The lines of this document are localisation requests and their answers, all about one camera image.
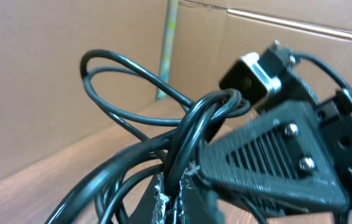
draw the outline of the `cable bundle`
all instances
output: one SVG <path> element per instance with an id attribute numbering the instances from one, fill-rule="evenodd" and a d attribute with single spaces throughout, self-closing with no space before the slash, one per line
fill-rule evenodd
<path id="1" fill-rule="evenodd" d="M 93 58 L 113 60 L 126 68 L 99 67 L 88 71 L 88 62 Z M 121 72 L 146 79 L 176 100 L 186 111 L 185 116 L 182 119 L 150 118 L 107 103 L 96 94 L 91 84 L 91 79 L 102 72 Z M 174 203 L 179 191 L 179 181 L 196 149 L 216 134 L 213 130 L 219 128 L 225 118 L 242 116 L 251 108 L 241 93 L 232 89 L 213 91 L 194 102 L 136 62 L 107 50 L 91 50 L 84 54 L 80 73 L 88 96 L 111 119 L 141 142 L 123 149 L 90 172 L 60 202 L 46 223 L 72 222 L 93 199 L 100 223 L 112 223 L 111 217 L 114 214 L 119 223 L 126 223 L 123 197 L 140 181 L 159 172 L 164 173 L 164 193 L 170 196 L 171 203 Z M 176 128 L 150 139 L 125 119 L 147 125 Z M 124 180 L 129 169 L 153 159 L 160 159 L 162 164 L 146 168 Z"/>

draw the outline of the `brown floor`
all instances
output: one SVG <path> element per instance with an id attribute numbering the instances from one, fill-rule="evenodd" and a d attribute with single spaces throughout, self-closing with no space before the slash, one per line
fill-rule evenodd
<path id="1" fill-rule="evenodd" d="M 148 106 L 139 114 L 153 117 L 181 117 L 182 111 L 171 100 L 162 100 Z M 168 128 L 137 124 L 148 136 L 156 136 Z M 219 135 L 231 128 L 225 126 Z M 119 126 L 112 126 L 75 144 L 61 149 L 56 154 L 20 170 L 0 181 L 0 223 L 43 223 L 59 201 L 89 171 L 111 157 L 118 150 L 137 142 L 137 139 Z M 135 167 L 133 173 L 149 163 Z M 149 180 L 140 183 L 125 199 L 131 213 L 140 199 Z M 219 202 L 227 223 L 255 223 L 252 216 L 236 207 Z M 271 223 L 332 223 L 328 213 L 302 215 L 270 220 Z M 97 223 L 90 206 L 78 219 L 78 223 Z"/>

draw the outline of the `cardboard box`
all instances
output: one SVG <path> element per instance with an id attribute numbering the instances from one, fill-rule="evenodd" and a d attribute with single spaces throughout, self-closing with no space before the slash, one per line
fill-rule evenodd
<path id="1" fill-rule="evenodd" d="M 281 1 L 278 8 L 272 7 L 274 2 L 280 1 L 180 1 L 170 84 L 196 100 L 218 89 L 219 79 L 237 58 L 261 53 L 279 40 L 292 50 L 324 59 L 352 86 L 352 3 Z M 328 7 L 330 2 L 338 7 Z M 296 72 L 319 99 L 335 94 L 337 86 L 310 62 L 299 65 Z M 235 127 L 250 118 L 232 119 L 228 125 Z"/>
<path id="2" fill-rule="evenodd" d="M 90 49 L 111 49 L 157 73 L 166 4 L 0 0 L 0 179 L 111 122 L 84 92 L 79 61 Z M 128 111 L 155 98 L 154 86 L 125 74 L 93 84 Z"/>

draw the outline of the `screw head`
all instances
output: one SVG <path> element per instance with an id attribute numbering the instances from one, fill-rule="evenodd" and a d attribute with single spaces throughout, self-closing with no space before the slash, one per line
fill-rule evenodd
<path id="1" fill-rule="evenodd" d="M 299 169 L 304 172 L 313 172 L 315 163 L 311 157 L 303 157 L 299 160 Z"/>
<path id="2" fill-rule="evenodd" d="M 286 137 L 295 137 L 299 134 L 299 128 L 294 123 L 289 123 L 284 129 L 284 135 Z"/>
<path id="3" fill-rule="evenodd" d="M 278 40 L 275 40 L 272 44 L 271 44 L 271 48 L 272 49 L 278 49 L 278 47 L 280 47 L 280 42 Z"/>
<path id="4" fill-rule="evenodd" d="M 288 61 L 288 65 L 295 65 L 296 64 L 296 59 L 294 56 L 289 56 L 289 61 Z"/>

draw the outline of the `silver screw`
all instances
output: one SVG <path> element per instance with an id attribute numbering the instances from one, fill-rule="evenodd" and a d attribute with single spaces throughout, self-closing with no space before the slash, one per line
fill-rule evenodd
<path id="1" fill-rule="evenodd" d="M 315 163 L 311 157 L 303 157 L 299 160 L 299 169 L 304 172 L 313 172 Z"/>
<path id="2" fill-rule="evenodd" d="M 289 56 L 289 61 L 288 61 L 288 65 L 295 65 L 296 64 L 296 59 L 294 56 Z"/>
<path id="3" fill-rule="evenodd" d="M 284 135 L 287 137 L 295 137 L 299 134 L 299 128 L 294 123 L 289 123 L 284 129 Z"/>
<path id="4" fill-rule="evenodd" d="M 280 47 L 280 42 L 278 40 L 275 40 L 272 44 L 271 44 L 271 48 L 272 49 L 278 49 L 278 47 Z"/>

